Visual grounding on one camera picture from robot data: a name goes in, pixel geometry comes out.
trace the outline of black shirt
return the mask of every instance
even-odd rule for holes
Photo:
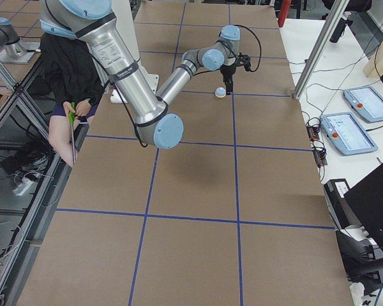
[[[40,48],[44,79],[59,104],[100,102],[103,87],[85,42],[45,33]]]

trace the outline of green handle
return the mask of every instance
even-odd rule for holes
[[[75,109],[76,103],[75,102],[71,102],[71,106],[72,106],[73,109]],[[74,124],[75,114],[73,112],[68,112],[68,118],[70,120],[70,124]]]

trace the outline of white plug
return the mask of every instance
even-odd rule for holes
[[[23,177],[21,181],[22,183],[16,189],[13,190],[13,193],[16,196],[22,196],[34,183],[32,180],[29,180],[27,177]]]

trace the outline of person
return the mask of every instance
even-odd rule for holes
[[[40,48],[43,78],[56,100],[49,124],[49,143],[72,167],[68,113],[76,115],[74,128],[80,121],[92,123],[104,89],[85,42],[45,33]]]

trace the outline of black screen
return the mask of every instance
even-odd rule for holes
[[[345,193],[345,199],[383,251],[383,163]]]

